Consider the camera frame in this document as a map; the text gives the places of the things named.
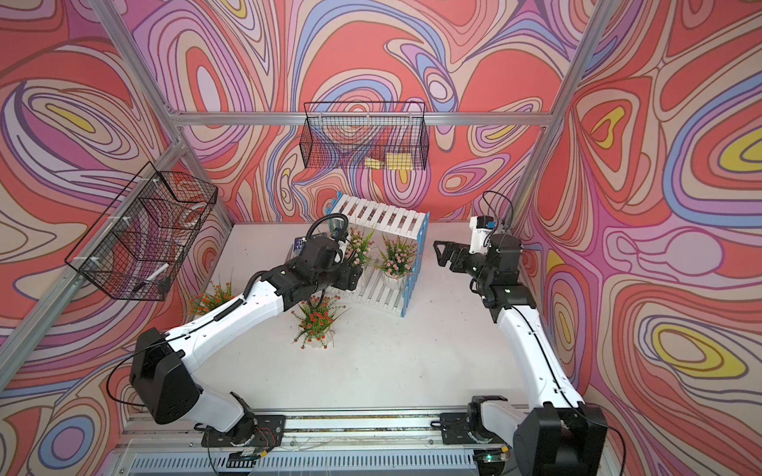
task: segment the white flower pot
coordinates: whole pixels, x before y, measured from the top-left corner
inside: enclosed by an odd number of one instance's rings
[[[368,282],[370,281],[370,276],[372,274],[373,274],[372,266],[363,267],[363,273],[360,275],[360,278],[357,280],[357,288],[362,289],[365,286],[367,286]]]
[[[321,349],[323,346],[327,346],[329,343],[333,341],[333,333],[332,332],[326,332],[325,333],[325,339],[323,340],[317,340],[312,339],[312,342],[308,342],[307,345],[310,347],[315,347],[316,349]]]
[[[384,286],[386,286],[389,289],[404,289],[405,283],[408,280],[407,276],[403,276],[401,278],[396,278],[394,276],[390,276],[387,273],[383,274],[384,279]]]

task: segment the yellow sponge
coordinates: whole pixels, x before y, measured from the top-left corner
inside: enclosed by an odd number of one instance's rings
[[[413,154],[386,154],[386,168],[395,171],[413,170]]]
[[[365,166],[370,168],[383,168],[383,162],[377,161],[375,158],[365,157]]]

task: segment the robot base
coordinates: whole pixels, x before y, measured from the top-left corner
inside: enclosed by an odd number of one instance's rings
[[[471,431],[469,417],[466,413],[439,414],[439,421],[442,430],[442,443],[445,445],[505,444],[505,441],[494,433],[489,433],[489,436],[484,437]]]
[[[221,433],[213,428],[203,434],[201,445],[204,448],[241,448],[261,447],[272,449],[280,446],[283,441],[283,426],[286,424],[286,415],[257,415],[257,425],[254,436],[243,446],[233,444],[226,433]]]

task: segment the mounting plate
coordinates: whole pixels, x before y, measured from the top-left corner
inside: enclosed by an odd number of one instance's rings
[[[286,424],[286,415],[257,415],[257,428],[254,438],[246,444],[246,447],[270,448],[280,446],[283,440],[283,425]],[[229,439],[223,438],[224,433],[215,429],[205,431],[201,440],[204,448],[241,448],[233,446]]]
[[[484,443],[469,435],[469,422],[465,412],[439,414],[442,423],[442,442],[445,445],[473,445]],[[493,436],[489,443],[504,443],[500,436]]]

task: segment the pink flowers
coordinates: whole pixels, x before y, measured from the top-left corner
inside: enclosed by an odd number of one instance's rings
[[[415,262],[416,244],[402,238],[389,240],[384,238],[386,245],[383,264],[377,266],[381,271],[394,278],[402,278],[409,275]]]

